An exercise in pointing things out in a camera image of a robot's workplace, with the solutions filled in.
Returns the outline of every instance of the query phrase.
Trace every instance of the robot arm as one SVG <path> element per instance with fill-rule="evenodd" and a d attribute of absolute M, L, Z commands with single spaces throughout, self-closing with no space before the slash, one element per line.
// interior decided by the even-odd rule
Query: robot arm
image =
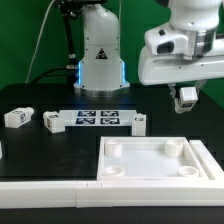
<path fill-rule="evenodd" d="M 153 55 L 181 54 L 192 60 L 212 49 L 219 24 L 222 0 L 156 0 L 170 8 L 168 23 L 145 34 L 145 42 Z"/>
<path fill-rule="evenodd" d="M 168 84 L 177 113 L 190 111 L 207 79 L 224 77 L 224 39 L 216 39 L 222 0 L 155 0 L 170 20 L 145 34 L 139 61 L 144 85 Z M 176 83 L 197 81 L 176 89 Z"/>
<path fill-rule="evenodd" d="M 128 91 L 125 64 L 119 55 L 119 21 L 101 6 L 107 0 L 57 0 L 64 17 L 69 57 L 76 66 L 75 93 L 91 97 L 111 97 Z M 74 54 L 69 19 L 83 15 L 84 57 Z"/>

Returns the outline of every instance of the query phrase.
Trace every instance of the green background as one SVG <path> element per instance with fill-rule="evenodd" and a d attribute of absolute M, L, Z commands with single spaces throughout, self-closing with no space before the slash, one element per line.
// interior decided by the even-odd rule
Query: green background
<path fill-rule="evenodd" d="M 25 83 L 40 26 L 51 0 L 7 0 L 0 12 L 0 88 Z M 108 0 L 104 7 L 119 14 L 120 0 Z M 220 9 L 218 32 L 224 30 Z M 137 83 L 139 54 L 144 46 L 144 33 L 168 21 L 169 9 L 154 0 L 123 0 L 121 14 L 121 58 L 127 64 L 127 80 Z M 75 50 L 83 55 L 82 19 L 72 21 Z M 52 9 L 43 33 L 30 81 L 42 72 L 68 62 L 66 37 L 60 11 Z M 224 79 L 210 80 L 203 91 L 224 107 Z"/>

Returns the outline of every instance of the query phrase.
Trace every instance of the black surface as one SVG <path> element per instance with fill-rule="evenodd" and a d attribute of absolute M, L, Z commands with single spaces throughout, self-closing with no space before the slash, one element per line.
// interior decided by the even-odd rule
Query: black surface
<path fill-rule="evenodd" d="M 201 93 L 190 113 L 178 115 L 166 86 L 132 86 L 113 99 L 76 96 L 66 85 L 11 85 L 0 91 L 1 181 L 94 180 L 101 136 L 130 136 L 130 127 L 70 127 L 51 134 L 43 113 L 61 109 L 137 110 L 148 115 L 147 136 L 200 139 L 224 168 L 224 111 Z M 4 127 L 3 115 L 18 107 L 35 109 L 19 129 Z M 223 207 L 142 207 L 0 210 L 0 223 L 222 223 Z"/>

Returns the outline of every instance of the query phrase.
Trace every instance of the white platform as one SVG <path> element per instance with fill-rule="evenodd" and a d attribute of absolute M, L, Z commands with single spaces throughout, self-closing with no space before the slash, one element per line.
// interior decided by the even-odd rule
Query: white platform
<path fill-rule="evenodd" d="M 131 126 L 135 110 L 61 110 L 65 126 Z"/>
<path fill-rule="evenodd" d="M 109 159 L 104 155 L 108 139 L 117 138 L 101 139 L 97 181 L 1 182 L 0 208 L 224 206 L 223 171 L 201 141 L 180 138 L 183 158 L 169 158 L 164 143 L 170 138 L 125 137 L 122 154 L 117 147 L 118 157 Z M 125 172 L 106 179 L 102 171 L 110 165 Z M 199 177 L 177 176 L 179 165 L 196 167 Z"/>

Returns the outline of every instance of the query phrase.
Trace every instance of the white tray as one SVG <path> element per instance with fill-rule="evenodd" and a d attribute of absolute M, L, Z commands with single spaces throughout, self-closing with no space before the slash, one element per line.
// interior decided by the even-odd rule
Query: white tray
<path fill-rule="evenodd" d="M 172 158 L 165 154 L 165 144 L 171 139 L 183 141 L 181 157 Z M 105 146 L 110 141 L 122 144 L 122 155 L 105 155 Z M 179 176 L 177 171 L 183 166 L 196 168 L 198 178 L 208 180 L 186 138 L 102 137 L 97 180 L 180 179 L 185 177 Z"/>

